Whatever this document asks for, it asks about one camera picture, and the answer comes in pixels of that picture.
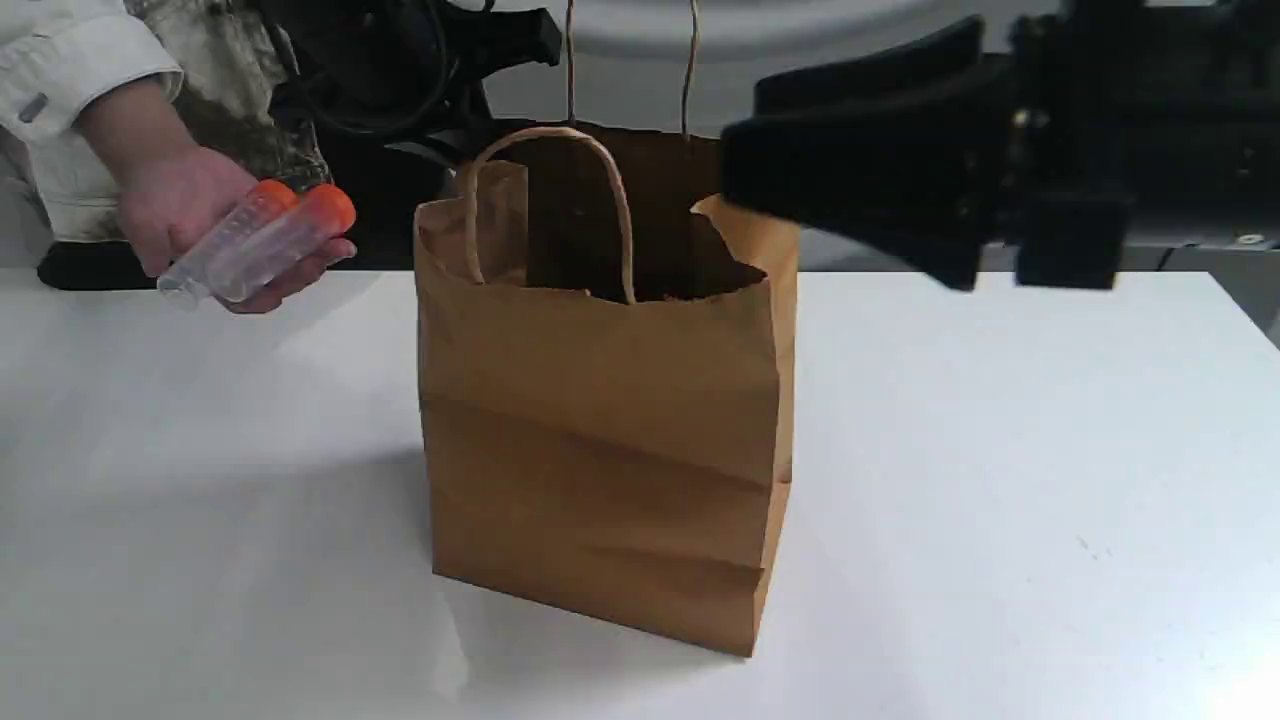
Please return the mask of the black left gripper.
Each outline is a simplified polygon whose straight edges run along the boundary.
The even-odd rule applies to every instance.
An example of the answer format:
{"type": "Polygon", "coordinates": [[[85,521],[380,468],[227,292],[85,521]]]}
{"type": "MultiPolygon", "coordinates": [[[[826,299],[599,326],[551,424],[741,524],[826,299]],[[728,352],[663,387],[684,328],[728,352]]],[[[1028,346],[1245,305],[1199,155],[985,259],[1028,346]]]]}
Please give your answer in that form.
{"type": "Polygon", "coordinates": [[[415,143],[447,165],[502,133],[485,78],[556,67],[563,35],[544,8],[499,12],[451,1],[259,1],[285,68],[269,111],[283,129],[323,128],[390,146],[415,143]]]}

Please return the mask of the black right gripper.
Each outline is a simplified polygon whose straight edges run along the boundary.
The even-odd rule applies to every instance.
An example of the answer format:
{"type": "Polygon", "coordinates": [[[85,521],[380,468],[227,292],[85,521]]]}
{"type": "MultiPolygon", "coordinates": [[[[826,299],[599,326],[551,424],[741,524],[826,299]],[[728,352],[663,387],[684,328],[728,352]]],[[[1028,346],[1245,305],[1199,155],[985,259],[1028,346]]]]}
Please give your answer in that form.
{"type": "Polygon", "coordinates": [[[721,136],[722,193],[970,292],[1010,136],[998,237],[1021,286],[1111,290],[1132,247],[1274,252],[1277,12],[1061,1],[997,53],[968,15],[767,76],[721,136]],[[942,101],[861,102],[916,95],[942,101]]]}

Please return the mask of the person's right forearm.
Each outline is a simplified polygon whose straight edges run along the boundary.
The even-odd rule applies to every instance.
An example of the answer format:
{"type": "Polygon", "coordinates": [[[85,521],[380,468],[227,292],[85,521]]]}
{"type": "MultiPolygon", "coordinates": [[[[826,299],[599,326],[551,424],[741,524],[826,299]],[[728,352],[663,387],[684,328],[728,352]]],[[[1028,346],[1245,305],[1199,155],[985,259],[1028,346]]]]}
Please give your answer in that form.
{"type": "Polygon", "coordinates": [[[201,147],[156,76],[131,81],[95,99],[76,118],[74,127],[122,188],[186,169],[200,158],[201,147]]]}

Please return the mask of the person's right hand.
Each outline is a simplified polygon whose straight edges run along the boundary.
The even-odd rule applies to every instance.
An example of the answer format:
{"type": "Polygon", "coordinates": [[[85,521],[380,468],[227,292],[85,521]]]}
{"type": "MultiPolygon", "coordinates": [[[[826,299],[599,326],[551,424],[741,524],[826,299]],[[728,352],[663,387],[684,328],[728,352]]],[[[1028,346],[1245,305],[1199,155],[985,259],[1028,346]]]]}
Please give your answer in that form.
{"type": "MultiPolygon", "coordinates": [[[[104,158],[120,195],[118,223],[143,273],[159,278],[224,218],[257,179],[220,152],[184,143],[159,152],[137,149],[104,158]]],[[[356,255],[344,237],[328,240],[255,296],[221,304],[237,314],[265,314],[315,284],[328,268],[356,255]]]]}

